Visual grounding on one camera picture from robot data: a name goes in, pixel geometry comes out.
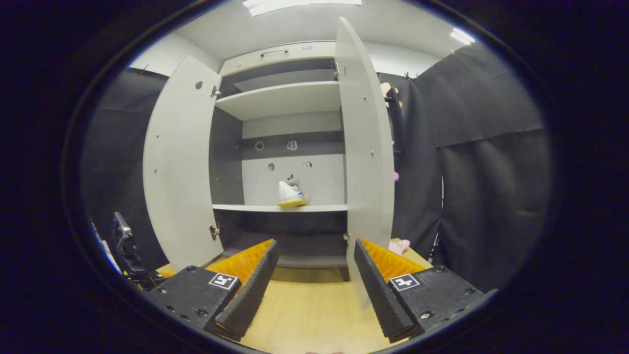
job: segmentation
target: cabinet handle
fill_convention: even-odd
[[[275,52],[284,52],[284,53],[288,53],[288,49],[271,50],[270,52],[266,52],[266,53],[262,53],[262,54],[260,54],[260,58],[264,57],[264,55],[265,55],[265,54],[271,54],[271,53],[275,53]]]

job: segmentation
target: white sneaker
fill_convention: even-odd
[[[298,186],[289,186],[284,181],[279,182],[277,189],[279,195],[279,202],[277,203],[282,208],[294,208],[300,207],[310,203],[308,196],[301,191]]]

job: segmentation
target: white wall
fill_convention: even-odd
[[[155,42],[144,53],[140,54],[129,67],[144,69],[148,64],[147,71],[170,76],[187,55],[191,55],[216,72],[221,67],[221,63],[203,49],[175,33]]]
[[[442,59],[431,54],[392,45],[372,42],[364,42],[364,44],[376,71],[387,74],[404,76],[404,73],[408,72],[409,76],[415,77],[416,74],[421,74]]]

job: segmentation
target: pink object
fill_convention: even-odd
[[[404,250],[407,249],[410,245],[411,241],[409,240],[400,240],[398,242],[391,241],[389,242],[389,250],[401,256],[402,252],[404,252]]]

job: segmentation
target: cabinet door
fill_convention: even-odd
[[[340,18],[335,60],[345,131],[347,174],[347,264],[363,306],[367,292],[353,258],[355,241],[388,248],[393,223],[393,148],[380,82],[367,49]]]
[[[175,268],[201,266],[223,252],[209,190],[209,130],[221,77],[186,57],[160,93],[144,142],[143,182],[148,216]]]

